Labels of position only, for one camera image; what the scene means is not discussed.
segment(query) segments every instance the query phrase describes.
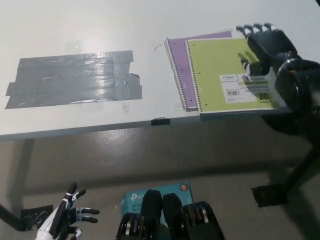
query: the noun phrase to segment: spiral notebook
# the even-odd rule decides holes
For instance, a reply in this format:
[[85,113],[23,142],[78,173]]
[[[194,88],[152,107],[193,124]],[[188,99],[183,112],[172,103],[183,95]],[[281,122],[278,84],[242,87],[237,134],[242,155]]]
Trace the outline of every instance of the spiral notebook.
[[185,38],[167,38],[164,42],[168,55],[174,80],[178,88],[182,106],[186,111],[197,110],[196,96],[193,88],[192,76],[189,67],[188,53],[186,50],[186,40],[191,39],[211,39],[211,38],[231,38],[232,31],[224,30],[217,33],[192,36]]
[[246,39],[194,39],[185,45],[201,114],[288,112],[272,69],[266,76],[246,73],[241,59],[257,61]]

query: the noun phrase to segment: concrete floor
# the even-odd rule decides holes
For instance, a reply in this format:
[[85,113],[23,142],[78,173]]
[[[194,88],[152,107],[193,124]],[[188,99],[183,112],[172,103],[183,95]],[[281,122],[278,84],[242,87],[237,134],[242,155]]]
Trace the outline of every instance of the concrete floor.
[[[21,209],[54,204],[71,182],[86,188],[78,206],[101,211],[80,223],[84,240],[115,239],[125,192],[188,181],[193,200],[210,203],[227,240],[302,240],[320,236],[320,175],[285,206],[258,208],[251,188],[285,178],[310,149],[261,118],[233,118],[82,135],[0,142],[0,203]],[[32,240],[0,222],[0,239]]]

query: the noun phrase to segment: green notebook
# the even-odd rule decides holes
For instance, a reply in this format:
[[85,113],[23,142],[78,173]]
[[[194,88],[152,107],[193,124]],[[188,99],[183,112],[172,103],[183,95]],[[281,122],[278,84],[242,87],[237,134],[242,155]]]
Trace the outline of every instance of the green notebook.
[[243,38],[185,42],[200,113],[288,111],[275,90],[272,69],[266,76],[246,74],[242,58],[256,62]]

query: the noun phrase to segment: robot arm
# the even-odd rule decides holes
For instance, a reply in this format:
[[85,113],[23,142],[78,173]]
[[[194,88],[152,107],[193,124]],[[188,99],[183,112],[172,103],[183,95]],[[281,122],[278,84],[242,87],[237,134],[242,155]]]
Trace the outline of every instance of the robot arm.
[[69,234],[73,234],[71,240],[78,240],[82,234],[82,230],[76,226],[71,226],[72,224],[75,222],[98,222],[98,219],[84,214],[97,215],[100,213],[99,210],[87,207],[72,208],[79,197],[86,193],[86,190],[75,193],[76,189],[77,184],[71,184],[60,205],[39,228],[35,240],[66,240]]
[[320,64],[302,59],[285,33],[270,23],[237,26],[236,29],[245,36],[259,59],[250,64],[241,59],[243,67],[258,76],[272,69],[276,75],[275,89],[292,110],[289,117],[271,116],[271,124],[266,122],[273,129],[287,133],[275,126],[279,123],[288,126],[294,121],[290,132],[300,132],[314,146],[320,146]]

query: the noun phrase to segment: white table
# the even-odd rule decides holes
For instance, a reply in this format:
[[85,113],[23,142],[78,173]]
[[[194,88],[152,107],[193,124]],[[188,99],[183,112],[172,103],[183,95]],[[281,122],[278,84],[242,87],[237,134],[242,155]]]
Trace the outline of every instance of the white table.
[[[166,37],[271,22],[300,55],[320,62],[315,0],[12,0],[0,9],[0,140],[199,121],[185,112],[163,46]],[[20,58],[133,50],[142,99],[5,109]]]

